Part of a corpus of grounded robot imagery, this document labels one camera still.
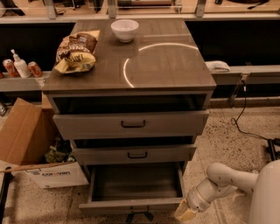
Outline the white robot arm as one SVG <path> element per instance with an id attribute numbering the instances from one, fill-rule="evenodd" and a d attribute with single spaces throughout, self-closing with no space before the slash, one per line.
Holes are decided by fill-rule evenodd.
<path id="1" fill-rule="evenodd" d="M 189 221 L 211 203 L 240 189 L 252 194 L 248 224 L 280 224 L 280 161 L 266 164 L 259 173 L 234 170 L 213 163 L 206 178 L 193 187 L 179 204 L 174 217 Z"/>

